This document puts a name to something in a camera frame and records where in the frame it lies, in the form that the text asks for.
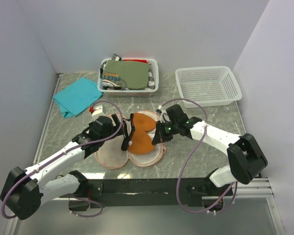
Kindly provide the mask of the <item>orange bra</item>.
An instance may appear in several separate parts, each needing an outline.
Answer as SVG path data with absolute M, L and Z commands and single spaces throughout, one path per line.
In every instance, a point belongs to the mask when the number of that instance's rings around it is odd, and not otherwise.
M 156 128 L 156 121 L 145 114 L 134 113 L 131 124 L 134 127 L 131 130 L 134 130 L 134 132 L 131 138 L 132 144 L 128 147 L 128 151 L 137 155 L 151 152 L 154 149 L 154 145 L 148 132 Z

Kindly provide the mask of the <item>floral pink bra laundry bag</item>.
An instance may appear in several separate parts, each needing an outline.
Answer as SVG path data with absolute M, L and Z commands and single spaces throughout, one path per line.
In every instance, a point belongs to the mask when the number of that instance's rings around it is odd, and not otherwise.
M 159 115 L 150 111 L 138 111 L 137 113 L 145 114 L 156 122 L 160 120 Z M 148 132 L 148 135 L 153 139 L 155 130 Z M 148 167 L 158 163 L 163 155 L 166 153 L 166 147 L 160 143 L 154 145 L 154 149 L 143 155 L 132 154 L 128 150 L 122 151 L 121 145 L 123 142 L 123 136 L 118 136 L 109 140 L 103 144 L 97 153 L 95 153 L 95 159 L 107 169 L 117 169 L 125 166 L 130 160 L 138 167 Z

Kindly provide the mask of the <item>white clothes basket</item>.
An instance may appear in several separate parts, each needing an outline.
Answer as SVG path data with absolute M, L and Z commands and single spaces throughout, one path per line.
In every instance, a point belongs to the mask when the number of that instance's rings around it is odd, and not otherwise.
M 105 93 L 108 97 L 151 97 L 159 88 L 159 67 L 155 59 L 145 58 L 151 64 L 151 71 L 155 82 L 155 88 L 152 90 L 104 90 L 102 86 L 102 78 L 98 74 L 98 90 Z

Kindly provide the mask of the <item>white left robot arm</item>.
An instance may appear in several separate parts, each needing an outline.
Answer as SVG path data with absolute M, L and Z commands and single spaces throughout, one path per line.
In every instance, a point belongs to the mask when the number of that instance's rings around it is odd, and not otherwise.
M 122 115 L 100 116 L 47 159 L 26 169 L 12 169 L 0 194 L 3 217 L 25 220 L 54 198 L 64 195 L 73 198 L 86 196 L 89 180 L 82 173 L 75 170 L 61 178 L 56 176 L 96 153 L 106 141 L 126 133 Z

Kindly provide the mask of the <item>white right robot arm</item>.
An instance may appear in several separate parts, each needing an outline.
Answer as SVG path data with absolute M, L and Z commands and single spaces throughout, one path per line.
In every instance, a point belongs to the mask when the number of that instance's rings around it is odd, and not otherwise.
M 173 135 L 179 134 L 227 155 L 229 164 L 207 176 L 205 189 L 208 194 L 216 195 L 223 186 L 234 182 L 247 185 L 267 167 L 268 161 L 253 135 L 232 134 L 198 117 L 188 117 L 177 104 L 167 108 L 166 113 L 169 120 L 156 123 L 153 145 L 171 141 Z

